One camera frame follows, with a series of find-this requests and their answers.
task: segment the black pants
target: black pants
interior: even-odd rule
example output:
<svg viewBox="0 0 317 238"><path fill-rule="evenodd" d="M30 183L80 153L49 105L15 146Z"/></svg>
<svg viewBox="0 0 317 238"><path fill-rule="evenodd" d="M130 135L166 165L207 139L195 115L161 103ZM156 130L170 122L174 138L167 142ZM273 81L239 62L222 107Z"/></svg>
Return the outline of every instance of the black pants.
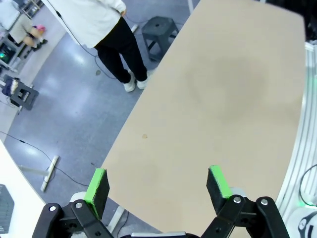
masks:
<svg viewBox="0 0 317 238"><path fill-rule="evenodd" d="M98 56L107 69L121 82L130 82L130 74L124 69L120 55L138 81L147 79L145 68L137 41L123 18L120 18L111 32L96 46Z"/></svg>

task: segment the beige shorts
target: beige shorts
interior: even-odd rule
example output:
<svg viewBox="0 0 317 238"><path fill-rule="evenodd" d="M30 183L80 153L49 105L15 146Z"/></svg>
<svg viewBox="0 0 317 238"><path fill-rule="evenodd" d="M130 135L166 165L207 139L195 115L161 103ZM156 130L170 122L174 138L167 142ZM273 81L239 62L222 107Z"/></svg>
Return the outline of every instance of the beige shorts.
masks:
<svg viewBox="0 0 317 238"><path fill-rule="evenodd" d="M10 35L15 42L19 44L28 36L28 32L30 32L31 29L32 21L25 14L22 14L10 30Z"/></svg>

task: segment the robotic arm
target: robotic arm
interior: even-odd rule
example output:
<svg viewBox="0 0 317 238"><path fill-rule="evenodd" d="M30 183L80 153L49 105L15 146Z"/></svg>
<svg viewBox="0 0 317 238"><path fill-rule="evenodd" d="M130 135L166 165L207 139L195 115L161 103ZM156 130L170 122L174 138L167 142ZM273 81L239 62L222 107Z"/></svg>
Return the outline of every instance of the robotic arm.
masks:
<svg viewBox="0 0 317 238"><path fill-rule="evenodd" d="M100 218L105 209L109 192L106 171L96 171L85 200L70 202L65 207L56 203L44 206L32 238L70 238L75 232L84 231L88 238L113 238ZM218 166L208 171L207 189L216 217L201 236L183 233L164 234L166 238L227 238L234 227L245 227L252 238L289 238L285 224L275 202L270 197L260 197L255 202L232 194ZM134 238L144 238L135 234Z"/></svg>

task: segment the person's hand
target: person's hand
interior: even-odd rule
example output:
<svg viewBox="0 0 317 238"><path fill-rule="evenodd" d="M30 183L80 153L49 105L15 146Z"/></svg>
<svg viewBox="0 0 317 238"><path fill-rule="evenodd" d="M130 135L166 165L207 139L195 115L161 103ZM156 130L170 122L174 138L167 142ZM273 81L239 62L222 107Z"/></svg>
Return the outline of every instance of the person's hand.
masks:
<svg viewBox="0 0 317 238"><path fill-rule="evenodd" d="M122 13L121 16L124 16L127 13L127 9L125 9Z"/></svg>

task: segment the black shoe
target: black shoe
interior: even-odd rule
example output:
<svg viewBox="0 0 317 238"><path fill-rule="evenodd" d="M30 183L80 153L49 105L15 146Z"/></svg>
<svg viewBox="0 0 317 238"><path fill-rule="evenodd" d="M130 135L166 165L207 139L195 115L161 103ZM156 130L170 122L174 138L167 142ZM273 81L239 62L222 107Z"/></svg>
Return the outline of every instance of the black shoe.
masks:
<svg viewBox="0 0 317 238"><path fill-rule="evenodd" d="M41 45L45 45L48 42L48 40L44 39L43 42L41 42Z"/></svg>
<svg viewBox="0 0 317 238"><path fill-rule="evenodd" d="M41 47L42 47L42 45L38 44L38 46L36 48L32 47L32 50L35 52L35 51L38 51Z"/></svg>

